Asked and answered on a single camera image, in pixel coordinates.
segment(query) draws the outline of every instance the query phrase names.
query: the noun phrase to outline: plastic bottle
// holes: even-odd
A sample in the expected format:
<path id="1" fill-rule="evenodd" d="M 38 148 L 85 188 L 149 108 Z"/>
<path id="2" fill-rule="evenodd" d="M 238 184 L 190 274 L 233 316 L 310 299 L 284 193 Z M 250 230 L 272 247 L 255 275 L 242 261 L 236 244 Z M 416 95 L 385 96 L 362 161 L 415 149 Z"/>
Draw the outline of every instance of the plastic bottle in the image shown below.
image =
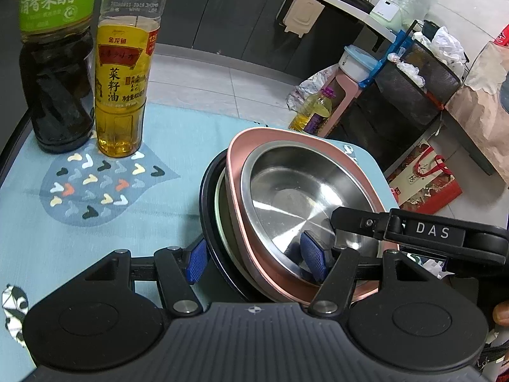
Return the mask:
<path id="1" fill-rule="evenodd" d="M 320 126 L 332 113 L 331 99 L 333 97 L 334 90 L 331 88 L 323 88 L 319 93 L 308 96 L 300 112 L 290 123 L 289 129 L 316 135 Z"/>
<path id="2" fill-rule="evenodd" d="M 94 0 L 19 0 L 23 91 L 39 146 L 51 153 L 92 134 L 93 8 Z"/>
<path id="3" fill-rule="evenodd" d="M 95 111 L 99 149 L 112 157 L 142 143 L 150 63 L 166 0 L 102 0 Z"/>

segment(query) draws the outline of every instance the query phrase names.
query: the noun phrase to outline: plastic stool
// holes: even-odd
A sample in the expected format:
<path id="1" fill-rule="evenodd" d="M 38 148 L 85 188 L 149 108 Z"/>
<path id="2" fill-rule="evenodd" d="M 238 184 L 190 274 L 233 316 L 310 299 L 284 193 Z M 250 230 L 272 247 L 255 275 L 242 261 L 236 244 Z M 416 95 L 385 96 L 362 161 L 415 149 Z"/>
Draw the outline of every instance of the plastic stool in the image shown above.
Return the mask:
<path id="1" fill-rule="evenodd" d="M 333 78 L 334 77 L 330 77 L 325 82 L 324 84 L 325 88 L 330 84 Z M 339 86 L 341 86 L 345 91 L 345 97 L 338 105 L 338 107 L 334 110 L 329 119 L 326 120 L 322 128 L 318 131 L 317 135 L 320 136 L 320 138 L 325 138 L 327 135 L 329 135 L 330 131 L 332 131 L 337 121 L 339 121 L 339 118 L 346 110 L 346 108 L 350 105 L 352 100 L 358 98 L 359 95 L 362 93 L 362 89 L 359 89 L 359 85 L 357 84 L 357 82 L 355 82 L 354 80 L 350 79 L 347 75 L 345 75 L 340 68 L 338 68 L 338 72 L 336 73 L 335 79 L 338 82 Z"/>

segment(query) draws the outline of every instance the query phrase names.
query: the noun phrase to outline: gray ribbed panel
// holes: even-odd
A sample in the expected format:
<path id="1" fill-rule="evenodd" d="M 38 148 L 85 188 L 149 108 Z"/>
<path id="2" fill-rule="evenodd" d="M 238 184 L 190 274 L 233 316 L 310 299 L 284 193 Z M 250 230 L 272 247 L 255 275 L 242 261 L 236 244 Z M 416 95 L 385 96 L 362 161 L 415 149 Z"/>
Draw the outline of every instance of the gray ribbed panel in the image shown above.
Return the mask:
<path id="1" fill-rule="evenodd" d="M 471 367 L 442 374 L 399 372 L 359 352 L 331 320 L 296 303 L 213 303 L 175 320 L 161 342 L 123 367 L 89 375 L 38 368 L 26 382 L 481 382 Z"/>

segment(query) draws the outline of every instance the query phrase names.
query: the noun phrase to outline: dark liquid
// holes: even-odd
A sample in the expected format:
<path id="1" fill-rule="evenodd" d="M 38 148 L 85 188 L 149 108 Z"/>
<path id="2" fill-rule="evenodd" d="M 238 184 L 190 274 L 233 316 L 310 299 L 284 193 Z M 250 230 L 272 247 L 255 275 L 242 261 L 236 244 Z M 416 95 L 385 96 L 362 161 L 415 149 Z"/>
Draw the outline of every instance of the dark liquid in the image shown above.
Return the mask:
<path id="1" fill-rule="evenodd" d="M 21 81 L 39 146 L 63 153 L 92 134 L 94 96 L 87 56 L 90 28 L 50 43 L 25 43 L 19 55 Z"/>

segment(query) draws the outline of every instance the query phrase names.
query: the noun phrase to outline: green label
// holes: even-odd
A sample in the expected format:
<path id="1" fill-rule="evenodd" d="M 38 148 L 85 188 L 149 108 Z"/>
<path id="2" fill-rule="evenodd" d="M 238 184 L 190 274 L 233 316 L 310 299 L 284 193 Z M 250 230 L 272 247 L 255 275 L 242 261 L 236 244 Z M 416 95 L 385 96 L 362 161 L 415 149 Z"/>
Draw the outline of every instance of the green label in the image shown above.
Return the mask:
<path id="1" fill-rule="evenodd" d="M 94 0 L 19 0 L 19 27 L 22 32 L 62 28 L 88 17 Z"/>

